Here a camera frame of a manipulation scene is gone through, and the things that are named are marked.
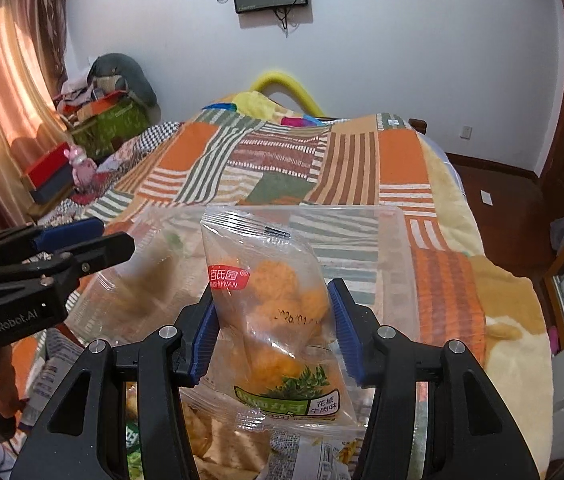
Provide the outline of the left hand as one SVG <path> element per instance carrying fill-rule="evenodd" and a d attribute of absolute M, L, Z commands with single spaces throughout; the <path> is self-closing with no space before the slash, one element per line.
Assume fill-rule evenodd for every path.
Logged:
<path fill-rule="evenodd" d="M 26 406 L 28 400 L 19 395 L 16 370 L 12 365 L 12 346 L 0 349 L 0 415 L 14 417 Z"/>

